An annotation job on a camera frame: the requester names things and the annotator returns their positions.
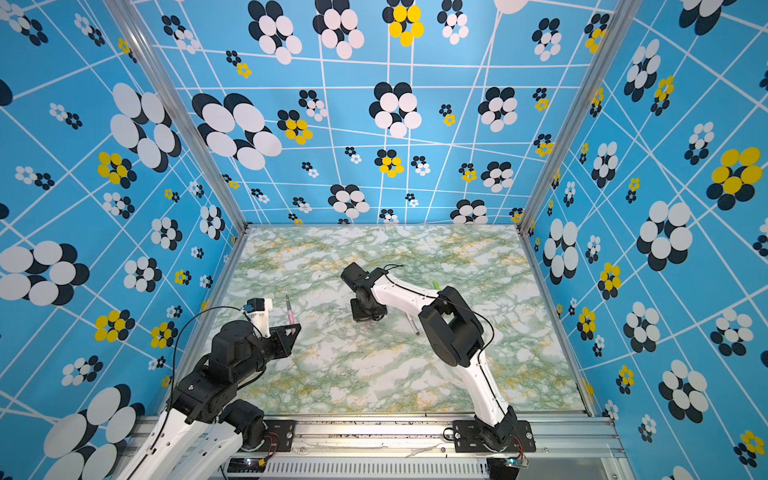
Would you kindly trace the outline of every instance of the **black mounting plate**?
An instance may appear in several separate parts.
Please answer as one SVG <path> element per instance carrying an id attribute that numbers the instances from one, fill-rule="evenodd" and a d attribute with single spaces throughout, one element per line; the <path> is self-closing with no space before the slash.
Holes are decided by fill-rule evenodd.
<path id="1" fill-rule="evenodd" d="M 509 446 L 501 452 L 493 452 L 490 450 L 480 438 L 480 426 L 475 420 L 455 420 L 453 422 L 453 432 L 454 435 L 457 433 L 460 435 L 460 437 L 453 442 L 456 453 L 490 452 L 517 454 L 520 452 L 520 448 L 514 439 L 512 439 Z M 520 443 L 523 445 L 524 453 L 536 451 L 536 441 L 533 438 L 533 432 L 531 432 L 531 424 L 529 422 L 518 420 L 517 424 L 515 424 L 515 429 L 512 430 L 512 435 L 520 440 Z"/>
<path id="2" fill-rule="evenodd" d="M 267 438 L 274 435 L 266 435 L 268 432 L 274 432 L 280 437 L 277 446 L 278 452 L 290 452 L 293 445 L 293 431 L 296 429 L 296 420 L 264 420 L 266 428 L 264 429 L 264 442 L 254 452 L 268 452 L 270 450 L 270 440 Z"/>

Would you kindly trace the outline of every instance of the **vent grille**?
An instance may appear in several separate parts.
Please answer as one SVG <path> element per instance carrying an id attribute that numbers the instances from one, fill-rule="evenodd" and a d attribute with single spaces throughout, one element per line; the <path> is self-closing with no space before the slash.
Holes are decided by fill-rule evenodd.
<path id="1" fill-rule="evenodd" d="M 488 466 L 476 458 L 272 458 L 262 478 L 488 478 Z"/>

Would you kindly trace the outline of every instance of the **black cable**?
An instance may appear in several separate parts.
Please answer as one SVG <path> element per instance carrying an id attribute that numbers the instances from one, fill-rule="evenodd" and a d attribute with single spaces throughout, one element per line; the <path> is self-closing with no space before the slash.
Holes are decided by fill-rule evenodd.
<path id="1" fill-rule="evenodd" d="M 266 372 L 266 367 L 264 367 L 264 370 L 262 370 L 261 372 L 259 372 L 259 375 L 256 375 L 256 378 L 254 378 L 254 379 L 251 379 L 251 380 L 248 380 L 248 381 L 247 381 L 247 382 L 245 382 L 243 385 L 240 385 L 240 386 L 238 386 L 238 387 L 237 387 L 237 389 L 238 389 L 238 390 L 240 390 L 240 389 L 244 389 L 245 387 L 247 387 L 247 386 L 248 386 L 248 385 L 250 385 L 251 383 L 253 383 L 253 382 L 256 382 L 258 379 L 260 379 L 260 378 L 261 378 L 261 376 L 264 374 L 264 372 Z"/>
<path id="2" fill-rule="evenodd" d="M 174 381 L 176 380 L 176 351 L 177 351 L 177 349 L 179 347 L 179 342 L 181 340 L 181 335 L 184 333 L 184 330 L 187 328 L 187 326 L 190 323 L 192 323 L 192 320 L 196 319 L 197 317 L 199 317 L 200 315 L 204 314 L 205 312 L 210 312 L 211 310 L 216 310 L 216 309 L 219 309 L 219 308 L 228 308 L 228 309 L 232 309 L 232 310 L 237 310 L 238 312 L 241 312 L 246 317 L 246 319 L 250 322 L 250 319 L 248 318 L 248 315 L 246 315 L 245 312 L 242 311 L 242 309 L 239 309 L 239 308 L 237 308 L 235 306 L 221 305 L 221 306 L 212 306 L 211 308 L 207 308 L 207 309 L 203 310 L 202 312 L 200 312 L 197 315 L 195 315 L 192 318 L 190 318 L 184 324 L 184 326 L 181 327 L 181 330 L 179 331 L 179 335 L 176 338 L 176 343 L 174 344 L 174 361 L 171 364 L 171 368 L 170 368 L 170 398 L 168 399 L 168 408 L 166 410 L 165 420 L 163 420 L 163 425 L 160 427 L 160 431 L 157 433 L 157 438 L 152 443 L 152 446 L 150 447 L 150 449 L 154 449 L 154 446 L 157 444 L 157 440 L 159 440 L 161 435 L 163 434 L 163 430 L 165 429 L 165 424 L 168 423 L 168 416 L 170 415 L 170 404 L 173 401 L 173 397 L 174 397 Z M 261 336 L 263 336 L 262 333 L 261 333 L 261 330 L 259 330 L 255 325 L 253 326 L 253 328 L 255 328 L 259 332 L 259 334 Z"/>
<path id="3" fill-rule="evenodd" d="M 458 308 L 464 308 L 463 306 L 460 306 L 460 305 L 456 305 L 455 303 L 451 302 L 450 300 L 445 300 L 445 299 L 442 299 L 442 298 L 440 298 L 439 296 L 431 296 L 431 295 L 425 295 L 424 293 L 421 293 L 421 292 L 416 292 L 415 290 L 411 290 L 411 289 L 409 289 L 407 286 L 403 286 L 403 285 L 400 285 L 400 284 L 398 284 L 398 283 L 395 283 L 395 282 L 394 282 L 394 281 L 393 281 L 391 278 L 389 278 L 389 275 L 387 275 L 386 273 L 384 274 L 384 276 L 386 277 L 386 279 L 387 279 L 387 280 L 389 280 L 389 282 L 390 282 L 392 285 L 394 285 L 394 286 L 399 286 L 400 288 L 402 288 L 402 289 L 404 289 L 404 290 L 408 290 L 408 291 L 409 291 L 409 292 L 411 292 L 411 293 L 415 293 L 416 295 L 421 295 L 421 296 L 424 296 L 424 297 L 426 297 L 426 298 L 432 298 L 432 299 L 436 299 L 436 300 L 441 300 L 441 301 L 443 301 L 443 302 L 446 302 L 446 303 L 450 303 L 451 305 L 453 305 L 453 306 L 456 306 L 456 307 L 458 307 Z M 480 351 L 478 352 L 478 362 L 479 362 L 479 361 L 480 361 L 480 354 L 481 354 L 481 353 L 483 353 L 483 350 L 485 350 L 485 349 L 488 347 L 488 345 L 490 345 L 490 344 L 491 344 L 491 342 L 493 342 L 493 339 L 496 337 L 496 330 L 493 328 L 493 324 L 491 323 L 491 320 L 489 320 L 489 319 L 485 318 L 483 315 L 481 315 L 480 313 L 477 313 L 477 312 L 475 312 L 475 311 L 474 311 L 474 310 L 472 310 L 472 309 L 469 309 L 469 308 L 467 308 L 467 310 L 469 310 L 470 312 L 474 313 L 475 315 L 477 315 L 477 316 L 479 316 L 480 318 L 482 318 L 483 320 L 485 320 L 485 321 L 488 323 L 488 326 L 490 326 L 490 327 L 491 327 L 491 339 L 488 341 L 488 343 L 486 343 L 485 345 L 483 345 L 483 346 L 482 346 L 482 348 L 480 349 Z M 482 375 L 483 375 L 483 377 L 485 378 L 485 382 L 488 384 L 488 387 L 491 389 L 491 392 L 493 392 L 493 385 L 491 385 L 491 382 L 490 382 L 490 380 L 488 380 L 488 377 L 486 376 L 485 372 L 483 372 L 483 369 L 482 369 L 482 368 L 480 368 L 480 372 L 482 372 Z M 496 401 L 496 405 L 498 406 L 498 409 L 499 409 L 499 410 L 501 410 L 502 412 L 506 413 L 506 412 L 505 412 L 505 410 L 502 408 L 502 404 L 501 404 L 501 403 L 498 401 L 498 399 L 496 398 L 496 395 L 494 395 L 494 398 L 493 398 L 493 399 Z"/>

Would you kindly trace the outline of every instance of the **cable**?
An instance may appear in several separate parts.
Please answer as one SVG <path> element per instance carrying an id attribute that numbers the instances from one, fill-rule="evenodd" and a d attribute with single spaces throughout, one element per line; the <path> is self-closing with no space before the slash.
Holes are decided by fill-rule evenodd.
<path id="1" fill-rule="evenodd" d="M 179 347 L 179 342 L 181 341 L 181 335 L 184 333 L 184 330 L 187 328 L 187 326 L 190 323 L 192 323 L 192 320 L 196 319 L 197 317 L 199 317 L 200 315 L 204 314 L 205 312 L 210 312 L 211 310 L 216 310 L 216 309 L 219 309 L 219 308 L 228 308 L 228 309 L 232 309 L 232 310 L 237 310 L 238 312 L 241 312 L 243 314 L 243 316 L 246 317 L 248 322 L 250 322 L 250 319 L 248 318 L 248 315 L 246 315 L 245 312 L 242 309 L 239 309 L 239 308 L 237 308 L 235 306 L 220 305 L 220 306 L 212 306 L 211 308 L 206 308 L 202 312 L 200 312 L 197 315 L 195 315 L 192 318 L 190 318 L 184 324 L 184 326 L 181 327 L 181 330 L 179 331 L 179 335 L 176 338 L 176 343 L 174 344 L 174 361 L 171 364 L 171 368 L 170 368 L 170 398 L 168 399 L 168 408 L 166 410 L 165 420 L 163 420 L 163 425 L 160 427 L 160 431 L 157 433 L 157 438 L 152 443 L 152 446 L 150 447 L 150 450 L 154 449 L 154 446 L 157 444 L 157 440 L 160 440 L 160 437 L 163 434 L 163 430 L 165 430 L 165 424 L 168 423 L 168 416 L 170 415 L 170 404 L 171 404 L 171 402 L 174 399 L 174 387 L 175 387 L 174 382 L 176 380 L 176 351 L 177 351 L 177 349 Z M 253 328 L 256 328 L 256 330 L 259 332 L 259 334 L 261 336 L 263 336 L 261 331 L 255 325 L 253 326 Z"/>
<path id="2" fill-rule="evenodd" d="M 253 378 L 253 379 L 251 379 L 251 380 L 248 380 L 248 381 L 247 381 L 247 382 L 245 382 L 243 385 L 240 385 L 240 386 L 238 386 L 238 387 L 237 387 L 237 389 L 238 389 L 238 390 L 240 390 L 240 389 L 244 389 L 245 387 L 247 387 L 247 386 L 248 386 L 248 385 L 250 385 L 251 383 L 253 383 L 253 382 L 256 382 L 258 379 L 260 379 L 260 378 L 261 378 L 261 376 L 264 374 L 264 372 L 266 372 L 266 367 L 264 367 L 264 370 L 262 370 L 261 372 L 259 372 L 259 375 L 256 375 L 256 378 Z"/>

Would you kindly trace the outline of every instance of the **yellow flower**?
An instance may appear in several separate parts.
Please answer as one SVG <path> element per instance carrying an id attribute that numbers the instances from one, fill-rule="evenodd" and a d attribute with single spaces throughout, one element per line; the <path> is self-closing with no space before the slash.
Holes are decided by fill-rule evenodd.
<path id="1" fill-rule="evenodd" d="M 659 81 L 659 88 L 656 89 L 656 98 L 659 99 L 659 101 L 665 101 L 667 100 L 667 97 L 672 95 L 672 92 L 674 91 L 674 75 L 670 75 L 667 78 L 662 78 Z"/>
<path id="2" fill-rule="evenodd" d="M 718 167 L 712 172 L 712 181 L 716 184 L 723 184 L 723 190 L 727 194 L 735 194 L 744 184 L 756 184 L 763 177 L 763 168 L 755 165 L 760 159 L 761 152 L 759 148 L 750 147 L 739 153 L 735 148 L 728 150 L 720 159 L 722 167 Z M 736 163 L 741 163 L 744 168 L 741 175 L 737 176 L 733 172 L 741 170 L 735 169 Z"/>
<path id="3" fill-rule="evenodd" d="M 604 283 L 604 288 L 610 292 L 614 288 L 621 288 L 621 268 L 618 265 L 605 264 L 604 270 L 600 273 L 600 280 Z"/>
<path id="4" fill-rule="evenodd" d="M 752 453 L 756 453 L 758 455 L 765 455 L 765 441 L 763 441 L 762 438 L 756 436 L 754 433 L 752 433 L 750 430 L 747 430 L 744 432 L 744 435 L 741 436 L 741 441 L 744 445 L 746 445 L 746 449 Z"/>
<path id="5" fill-rule="evenodd" d="M 541 142 L 538 145 L 538 148 L 536 149 L 536 153 L 538 154 L 539 157 L 543 157 L 546 154 L 549 154 L 550 152 L 552 152 L 552 148 L 553 147 L 554 147 L 554 142 L 549 142 L 548 144 L 544 143 L 544 142 Z"/>
<path id="6" fill-rule="evenodd" d="M 589 36 L 585 47 L 589 48 L 590 53 L 595 53 L 600 48 L 600 40 L 605 35 L 605 31 L 602 28 L 596 28 L 592 31 L 592 35 Z"/>
<path id="7" fill-rule="evenodd" d="M 581 379 L 581 381 L 584 382 L 584 386 L 587 387 L 587 393 L 594 395 L 594 387 L 587 382 L 587 379 Z"/>
<path id="8" fill-rule="evenodd" d="M 478 173 L 476 170 L 466 170 L 462 175 L 462 179 L 465 180 L 467 183 L 472 182 L 477 177 L 478 177 Z"/>
<path id="9" fill-rule="evenodd" d="M 237 64 L 237 74 L 243 78 L 248 78 L 251 74 L 250 68 L 248 68 L 247 63 L 239 63 Z"/>
<path id="10" fill-rule="evenodd" d="M 126 42 L 122 38 L 118 38 L 118 48 L 121 49 L 123 53 L 126 55 L 131 53 L 131 49 L 128 47 L 128 42 Z"/>
<path id="11" fill-rule="evenodd" d="M 596 319 L 597 316 L 587 307 L 584 307 L 584 309 L 581 311 L 581 315 L 578 316 L 578 321 L 583 325 L 584 332 L 594 333 L 595 330 L 598 329 L 598 326 L 595 323 Z"/>
<path id="12" fill-rule="evenodd" d="M 623 384 L 626 386 L 634 385 L 634 372 L 627 368 L 626 365 L 621 367 L 621 370 L 619 370 L 619 375 L 621 376 L 621 382 Z"/>

